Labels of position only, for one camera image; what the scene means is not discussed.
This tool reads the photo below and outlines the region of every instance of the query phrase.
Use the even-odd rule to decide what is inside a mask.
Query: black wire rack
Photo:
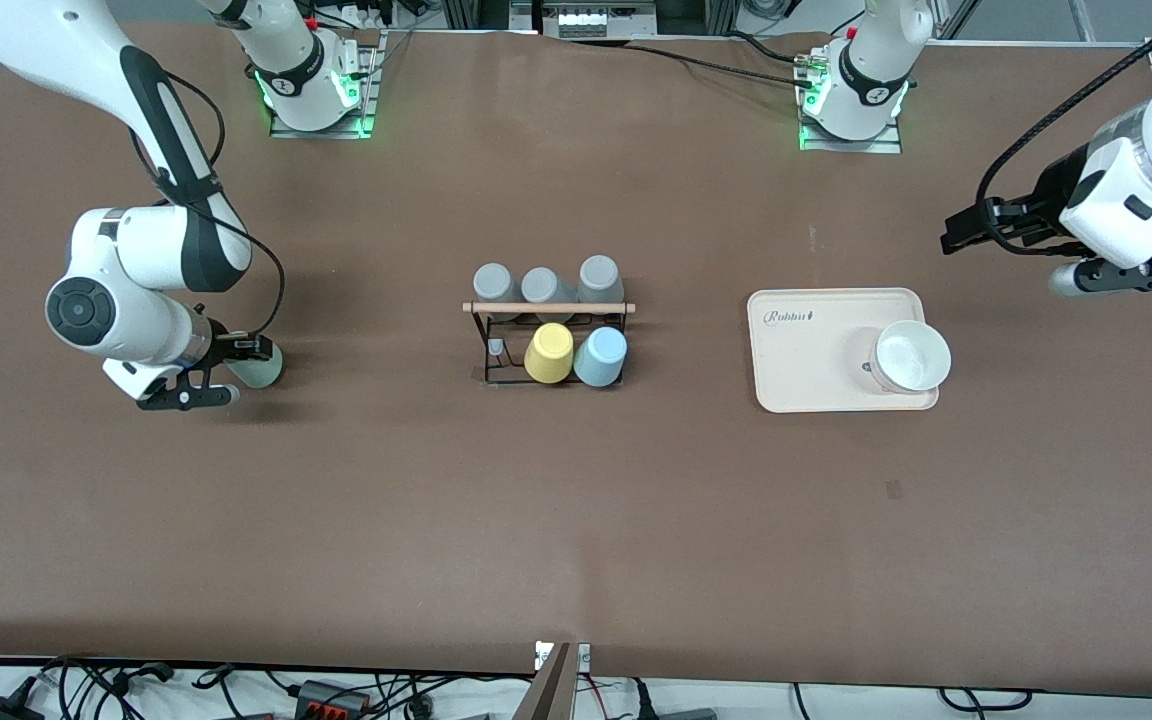
[[[467,302],[461,310],[473,318],[483,340],[483,381],[494,386],[538,382],[526,373],[522,359],[536,328],[545,324],[539,314],[571,314],[561,323],[573,332],[576,346],[589,333],[600,327],[613,327],[626,333],[626,325],[636,305],[632,302]],[[493,319],[492,314],[516,314],[510,320]],[[626,379],[622,369],[613,386]],[[579,382],[570,373],[562,382]]]

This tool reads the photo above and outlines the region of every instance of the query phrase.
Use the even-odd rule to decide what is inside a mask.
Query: brown tabletop
[[[841,156],[796,149],[786,88],[516,35],[416,37],[371,141],[270,141],[227,33],[132,37],[225,109],[287,370],[142,414],[51,335],[74,219],[156,192],[120,123],[0,74],[0,652],[526,670],[571,638],[608,675],[1152,692],[1152,296],[937,241],[1121,51],[931,47],[905,153]],[[996,190],[1150,94],[1128,73]],[[626,386],[477,382],[476,266],[594,252],[639,305]],[[750,293],[865,286],[950,341],[940,404],[761,410]],[[234,327],[273,290],[259,259],[204,301]]]

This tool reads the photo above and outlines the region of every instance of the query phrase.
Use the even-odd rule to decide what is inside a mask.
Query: yellow cup
[[[573,371],[573,333],[558,323],[536,328],[522,365],[537,382],[562,382]]]

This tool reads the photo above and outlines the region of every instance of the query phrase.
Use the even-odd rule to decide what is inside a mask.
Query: rectangular tray
[[[761,290],[750,296],[749,341],[759,404],[773,414],[927,410],[940,391],[901,395],[864,369],[878,333],[923,320],[923,301],[902,287]]]

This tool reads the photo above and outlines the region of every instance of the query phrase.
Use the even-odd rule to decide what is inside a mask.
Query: red wire
[[[598,702],[598,707],[602,711],[602,720],[612,720],[612,715],[607,714],[607,706],[602,705],[602,694],[598,692],[598,683],[594,682],[594,676],[586,673],[585,682],[589,683],[589,689],[594,691],[594,700]]]

